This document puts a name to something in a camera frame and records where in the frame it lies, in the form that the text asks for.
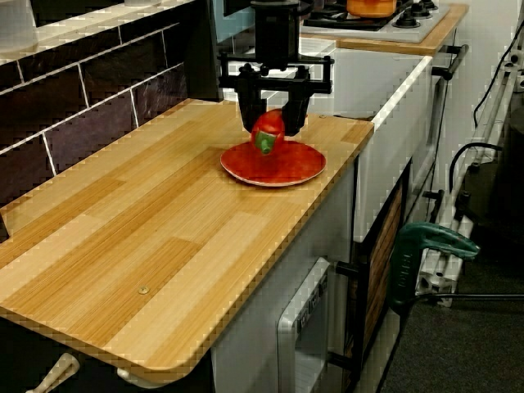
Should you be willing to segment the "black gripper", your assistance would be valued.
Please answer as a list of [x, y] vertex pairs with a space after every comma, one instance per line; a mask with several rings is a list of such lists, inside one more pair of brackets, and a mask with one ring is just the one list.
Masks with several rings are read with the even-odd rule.
[[[297, 135], [305, 124], [310, 95], [291, 91], [293, 86], [304, 86], [308, 93], [332, 91], [329, 57], [314, 57], [299, 53], [300, 18], [314, 9], [313, 4], [253, 4], [255, 11], [255, 51], [251, 54], [219, 55], [221, 73], [219, 86], [233, 88], [237, 93], [242, 123], [251, 132], [256, 121], [267, 111], [267, 100], [261, 90], [288, 91], [288, 101], [282, 107], [284, 133]], [[271, 70], [320, 65], [321, 79], [270, 77]]]

